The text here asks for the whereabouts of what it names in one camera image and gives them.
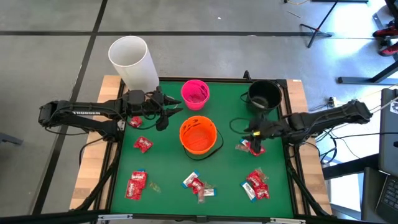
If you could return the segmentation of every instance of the candy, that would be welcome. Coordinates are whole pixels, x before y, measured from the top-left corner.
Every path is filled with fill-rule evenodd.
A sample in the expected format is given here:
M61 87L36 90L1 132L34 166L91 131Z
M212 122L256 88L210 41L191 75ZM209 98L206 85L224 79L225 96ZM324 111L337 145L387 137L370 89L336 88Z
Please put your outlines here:
M248 147L249 150L250 150L250 152L251 152L251 154L253 154L254 156L260 156L261 154L263 154L263 153L266 152L266 149L265 149L263 146L261 146L260 152L259 152L259 153L254 152L253 149L250 148L251 143L250 143L248 140L246 140L246 139L241 139L241 140L240 140L240 143L241 143L242 145Z
M195 170L182 182L182 187L186 189L188 187L188 184L190 184L193 179L197 177L199 177L199 172Z
M134 128L138 128L142 124L142 120L138 116L134 116L130 119L130 125L133 126Z
M133 180L130 179L127 183L126 198L132 200L140 200L141 193L141 189L134 183Z
M134 143L134 147L139 148L142 153L145 153L153 145L154 143L145 138L144 136L140 136L137 139L136 143Z
M254 192L256 193L257 199L261 200L263 198L269 199L268 185L264 184L260 187L255 187Z
M250 186L250 184L247 181L244 181L241 183L241 186L246 191L247 195L249 196L250 201L255 202L257 200L256 193L253 190L253 188Z
M133 171L131 174L131 180L139 187L144 189L147 181L147 173L145 171Z
M216 196L217 191L216 189L205 189L203 194L204 196Z
M197 194L199 191L205 189L205 184L196 177L187 185L192 188L192 193Z
M261 169L256 169L253 172L251 172L247 177L246 180L250 181L253 185L253 187L260 187L264 185L264 181L266 179L266 176L262 172Z

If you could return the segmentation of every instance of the pink cup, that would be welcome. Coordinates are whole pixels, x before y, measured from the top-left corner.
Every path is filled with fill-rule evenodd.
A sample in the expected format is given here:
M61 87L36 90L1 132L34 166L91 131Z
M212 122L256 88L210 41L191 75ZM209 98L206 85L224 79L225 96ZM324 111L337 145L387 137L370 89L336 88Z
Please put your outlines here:
M200 80L189 80L181 88L181 95L187 107L200 110L210 97L210 90L206 83Z

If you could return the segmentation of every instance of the wooden table frame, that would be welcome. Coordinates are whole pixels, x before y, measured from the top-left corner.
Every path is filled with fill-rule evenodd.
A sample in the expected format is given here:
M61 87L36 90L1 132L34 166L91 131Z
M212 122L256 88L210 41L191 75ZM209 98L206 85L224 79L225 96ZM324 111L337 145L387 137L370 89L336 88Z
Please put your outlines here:
M98 96L98 102L102 103L107 100L113 100L117 98L120 94L120 77L114 75L105 75L101 90ZM308 111L307 101L305 99L305 94L303 90L303 84L301 80L286 80L287 89L289 91L288 96L283 96L283 99L288 99L290 105L282 100L281 110L282 114L287 114L288 111L291 112L303 112ZM104 121L106 118L102 116L95 116L95 120ZM98 133L90 133L88 135L87 142L100 138ZM313 139L309 139L308 142L315 143ZM103 164L104 159L107 158L108 162L105 164L108 166L113 160L114 152L116 151L116 144L112 149L108 150L106 153L107 143L100 141L96 144L92 144L86 147L83 159L81 162L80 170L75 184L75 189L73 191L72 201L70 203L70 208L76 208L81 205L84 199L90 194L98 183L101 173L104 172ZM295 166L297 172L300 174L301 170L297 169L297 160L292 158L292 163ZM315 200L321 205L324 211L331 214L331 208L329 203L329 198L326 192L325 182L323 179L322 167L319 162L318 151L313 146L305 144L300 147L298 162L301 162L302 175L305 181L307 189L311 192ZM106 201L109 197L109 179L104 186L101 199L97 200L96 203L92 204L90 209L105 209L107 207ZM308 204L303 200L300 189L294 183L295 199L297 201L297 213L309 215L309 212L314 215L315 213L311 210L308 211Z

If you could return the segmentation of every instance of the white plastic cup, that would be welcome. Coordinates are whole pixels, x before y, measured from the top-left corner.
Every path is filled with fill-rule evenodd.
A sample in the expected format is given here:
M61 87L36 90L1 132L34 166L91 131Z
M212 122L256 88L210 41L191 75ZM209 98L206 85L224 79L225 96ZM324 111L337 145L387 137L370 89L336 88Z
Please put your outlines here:
M108 51L109 60L129 90L154 91L159 77L147 43L136 36L122 37Z

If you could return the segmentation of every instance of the green table surface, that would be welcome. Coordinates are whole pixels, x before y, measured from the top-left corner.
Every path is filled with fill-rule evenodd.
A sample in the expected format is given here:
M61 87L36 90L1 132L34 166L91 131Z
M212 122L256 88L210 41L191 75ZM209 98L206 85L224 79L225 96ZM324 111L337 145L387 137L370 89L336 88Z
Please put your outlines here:
M263 141L266 153L259 157L235 149L241 136L230 130L229 121L236 117L253 116L246 109L245 103L239 99L249 85L207 84L210 88L210 99L205 107L200 111L192 111L187 109L183 102L179 107L184 110L170 118L166 130L158 132L155 128L145 131L129 126L126 128L111 205L112 213L293 217L282 140L277 138ZM182 85L183 82L161 82L162 91L177 100L182 100ZM224 146L203 161L189 159L178 136L181 124L195 115L210 118L224 137ZM276 109L271 111L269 119L278 119ZM144 120L142 127L153 123L154 121ZM247 121L233 123L234 128L239 130L243 130L247 125ZM154 143L144 154L133 147L139 136L145 136ZM219 135L215 148L220 144ZM258 167L269 177L267 184L271 198L250 202L240 183ZM125 198L127 182L132 171L138 169L145 169L148 173L147 187L143 190L140 201L129 200ZM198 204L197 196L192 194L192 190L181 186L182 181L194 170L199 171L200 180L216 186L217 196L206 197L205 203ZM161 193L148 186L150 181L160 187Z

